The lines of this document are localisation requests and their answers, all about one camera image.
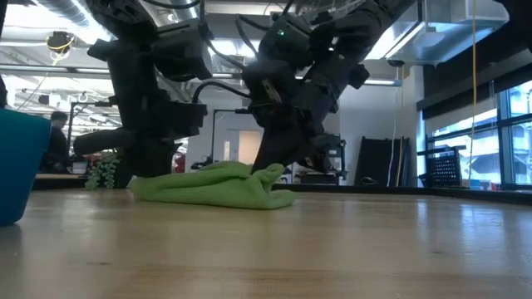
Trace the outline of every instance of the black panel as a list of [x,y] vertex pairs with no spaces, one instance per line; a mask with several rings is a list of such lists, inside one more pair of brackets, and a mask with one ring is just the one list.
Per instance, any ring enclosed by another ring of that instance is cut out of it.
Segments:
[[[502,76],[496,74],[497,72],[491,71],[491,69],[484,70],[484,72],[486,72],[487,76],[478,81],[480,83],[477,88],[478,102],[482,102],[483,100],[488,100],[490,98],[490,81],[488,77],[492,74],[497,76],[496,78],[492,79],[495,83],[495,93],[505,91],[514,86],[518,86],[532,80],[532,61],[529,61],[527,66],[521,67]],[[465,79],[454,84],[447,90],[447,92],[441,91],[432,97],[428,97],[425,100],[419,101],[417,103],[417,109],[423,110],[423,119],[427,120],[431,117],[442,115],[444,113],[471,105],[473,103],[472,86],[473,80],[471,78]]]
[[85,188],[87,179],[35,179],[33,191]]
[[[511,22],[477,43],[477,71],[483,71],[494,62],[503,61],[526,49],[523,37]],[[435,95],[449,86],[471,77],[473,48],[470,47],[438,66],[423,67],[425,97]]]

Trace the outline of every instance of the green towel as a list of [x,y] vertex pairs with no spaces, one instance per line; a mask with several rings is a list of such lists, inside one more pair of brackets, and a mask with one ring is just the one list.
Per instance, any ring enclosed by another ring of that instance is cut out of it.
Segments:
[[272,185],[283,171],[281,164],[272,164],[251,174],[251,166],[226,161],[206,166],[195,173],[136,179],[131,191],[140,200],[154,202],[228,208],[282,208],[295,200],[292,191],[272,191]]

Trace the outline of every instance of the window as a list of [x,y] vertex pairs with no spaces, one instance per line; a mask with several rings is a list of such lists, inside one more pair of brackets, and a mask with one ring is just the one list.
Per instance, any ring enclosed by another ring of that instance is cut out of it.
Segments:
[[512,127],[512,159],[516,184],[532,184],[532,122]]
[[460,151],[460,167],[463,179],[469,178],[469,172],[472,169],[472,179],[500,184],[499,136],[497,130],[475,133],[473,158],[471,159],[472,167],[470,167],[470,134],[446,140],[437,140],[434,143],[435,148],[458,145],[467,147],[467,149]]
[[472,179],[501,184],[503,188],[532,188],[532,81],[502,91],[491,99],[498,108],[475,118],[471,163],[472,119],[463,110],[457,110],[452,119],[464,117],[464,120],[430,132],[431,137],[426,140],[428,147],[464,145],[466,149],[460,151],[463,179],[467,179],[471,172]]
[[511,88],[508,92],[511,117],[532,113],[532,81]]
[[[475,116],[475,125],[485,125],[497,121],[497,109],[492,109]],[[465,130],[471,128],[473,118],[470,117],[466,120],[461,120],[454,125],[449,125],[445,128],[441,128],[432,133],[433,136],[445,135],[459,130]]]

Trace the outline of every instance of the table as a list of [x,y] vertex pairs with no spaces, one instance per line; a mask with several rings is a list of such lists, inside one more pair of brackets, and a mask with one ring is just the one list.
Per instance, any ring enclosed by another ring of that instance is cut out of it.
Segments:
[[299,194],[250,211],[37,191],[0,229],[2,299],[530,298],[532,209]]

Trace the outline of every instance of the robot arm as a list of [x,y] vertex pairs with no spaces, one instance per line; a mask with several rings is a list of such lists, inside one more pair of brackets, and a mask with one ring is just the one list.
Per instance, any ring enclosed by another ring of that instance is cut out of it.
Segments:
[[156,73],[172,81],[212,76],[204,39],[206,23],[187,20],[157,28],[144,8],[131,0],[87,0],[95,19],[118,38],[98,41],[88,54],[107,62],[122,127],[76,138],[74,151],[90,154],[122,147],[134,174],[154,177],[171,171],[174,140],[197,135],[205,105],[171,100]]
[[[358,89],[369,77],[359,63],[415,1],[366,0],[315,30],[290,15],[275,21],[260,43],[257,61],[242,74],[251,95],[249,109],[264,128],[254,171],[293,162],[321,172],[331,169],[328,151],[335,138],[322,122],[337,111],[347,85]],[[296,72],[307,66],[297,81]]]

